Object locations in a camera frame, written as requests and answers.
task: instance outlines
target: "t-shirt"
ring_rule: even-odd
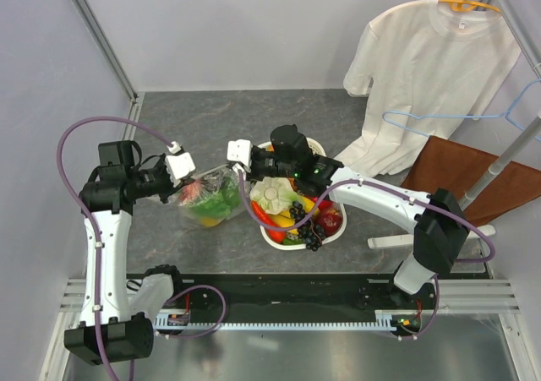
[[[371,80],[373,86],[362,136],[337,159],[368,177],[412,166],[428,138],[384,121],[383,113],[480,115],[520,53],[495,11],[454,12],[438,0],[389,9],[366,26],[344,79],[353,96],[366,95]],[[462,122],[386,117],[443,139]]]

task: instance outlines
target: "gray floor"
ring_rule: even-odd
[[[366,99],[344,90],[270,90],[149,93],[139,120],[187,149],[206,171],[226,160],[227,142],[269,140],[273,128],[296,123],[319,141],[328,156],[336,156],[361,135]],[[163,145],[147,134],[135,139],[146,155],[162,153]],[[399,184],[406,171],[385,176]],[[370,237],[402,233],[392,223],[347,207],[342,237],[317,253],[282,252],[269,246],[248,214],[211,229],[183,227],[178,209],[149,200],[135,207],[128,243],[128,272],[141,273],[157,264],[175,264],[184,273],[357,272],[391,273],[409,249],[374,251]],[[478,255],[478,243],[464,247],[462,256]],[[479,271],[479,264],[459,264],[455,271]]]
[[[128,364],[113,367],[128,379]],[[76,357],[64,381],[106,381]],[[136,381],[516,381],[497,317],[438,317],[417,341],[369,332],[222,331],[196,340],[157,338]]]

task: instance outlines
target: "white basket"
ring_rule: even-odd
[[[321,144],[319,142],[316,142],[315,140],[311,138],[306,138],[308,140],[308,146],[316,155],[327,155],[325,151],[323,150],[323,147],[321,147]],[[271,142],[265,142],[263,144],[260,144],[260,148],[267,148],[271,145]],[[330,242],[334,242],[338,237],[342,235],[342,233],[346,230],[346,224],[347,224],[347,217],[346,217],[346,210],[344,209],[343,204],[338,204],[340,206],[340,212],[342,213],[342,225],[340,226],[340,229],[332,235],[327,237],[322,244],[327,244]],[[263,226],[260,226],[261,229],[261,235],[263,235],[263,238],[267,243],[269,243],[273,248],[277,248],[278,250],[284,250],[286,252],[291,252],[293,250],[307,250],[306,245],[304,243],[302,244],[293,244],[291,246],[280,244],[274,242],[269,235],[267,235],[267,232],[265,231],[265,228]]]

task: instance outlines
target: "brown cloth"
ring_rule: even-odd
[[[495,155],[430,136],[403,188],[434,193],[447,189],[460,199],[496,160]],[[475,226],[493,219],[541,195],[541,171],[511,162],[466,208],[466,218]]]

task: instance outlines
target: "white wall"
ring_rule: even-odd
[[[541,2],[511,0],[528,27],[537,46],[541,47]],[[520,57],[505,83],[501,86],[485,114],[503,112],[530,81],[536,79],[526,59]],[[523,126],[541,111],[541,84],[525,94],[513,112]],[[520,133],[505,119],[466,121],[452,139],[469,146],[500,155]],[[516,161],[541,169],[541,143],[533,141]],[[511,280],[521,310],[527,320],[537,357],[541,357],[541,199],[502,215],[494,222],[497,235],[496,258],[493,267],[498,275]]]
[[[138,90],[339,88],[364,26],[412,0],[89,0]]]
[[[83,221],[56,171],[62,131],[92,115],[128,114],[128,100],[71,0],[0,0],[1,379],[37,379],[70,275],[85,261]],[[68,141],[80,188],[111,124]]]

